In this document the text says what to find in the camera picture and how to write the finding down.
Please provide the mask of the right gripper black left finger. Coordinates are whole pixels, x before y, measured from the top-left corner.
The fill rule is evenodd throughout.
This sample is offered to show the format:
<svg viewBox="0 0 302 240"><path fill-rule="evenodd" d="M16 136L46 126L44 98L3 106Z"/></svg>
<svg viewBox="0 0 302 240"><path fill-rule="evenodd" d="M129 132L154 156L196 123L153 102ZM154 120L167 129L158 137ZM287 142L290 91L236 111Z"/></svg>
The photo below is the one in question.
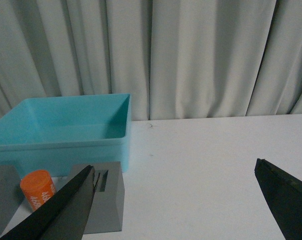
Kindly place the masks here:
<svg viewBox="0 0 302 240"><path fill-rule="evenodd" d="M80 240L91 210L95 169L88 165L2 240Z"/></svg>

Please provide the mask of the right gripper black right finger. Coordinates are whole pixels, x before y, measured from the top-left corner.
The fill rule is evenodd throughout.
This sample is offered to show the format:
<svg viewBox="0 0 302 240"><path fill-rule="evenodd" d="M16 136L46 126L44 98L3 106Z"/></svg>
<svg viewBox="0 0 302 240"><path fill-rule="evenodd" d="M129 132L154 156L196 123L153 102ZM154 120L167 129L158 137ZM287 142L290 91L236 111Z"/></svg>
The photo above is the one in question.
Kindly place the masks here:
<svg viewBox="0 0 302 240"><path fill-rule="evenodd" d="M286 240L302 240L302 181L265 159L254 169L265 201Z"/></svg>

